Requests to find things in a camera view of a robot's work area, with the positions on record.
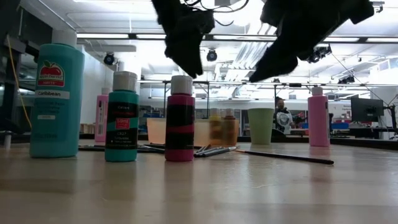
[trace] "large teal paint bottle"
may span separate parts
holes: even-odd
[[[130,162],[137,158],[139,95],[136,86],[135,73],[113,73],[106,122],[105,160],[108,162]]]
[[[53,32],[40,47],[31,114],[31,157],[70,157],[78,152],[84,54],[74,32]]]

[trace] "pink paint bottle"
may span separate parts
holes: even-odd
[[[192,78],[172,77],[171,96],[167,98],[166,147],[167,161],[193,160],[195,130],[195,98],[192,97]]]
[[[106,139],[106,117],[108,115],[109,88],[102,88],[101,94],[97,96],[97,109],[95,116],[95,134],[96,142],[105,142]]]
[[[321,87],[312,88],[308,98],[308,128],[311,146],[330,145],[328,98]]]

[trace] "green plastic cup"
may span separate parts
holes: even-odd
[[[274,109],[254,108],[249,109],[248,113],[251,144],[270,144]]]

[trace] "wooden table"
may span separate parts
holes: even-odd
[[[186,163],[165,162],[159,154],[107,163],[103,152],[31,159],[28,144],[15,144],[9,152],[0,149],[0,223],[397,223],[396,152],[308,144],[242,148],[331,158],[335,165],[237,152]]]

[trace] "computer monitor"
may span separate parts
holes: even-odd
[[[378,122],[384,116],[382,100],[351,98],[352,121]]]

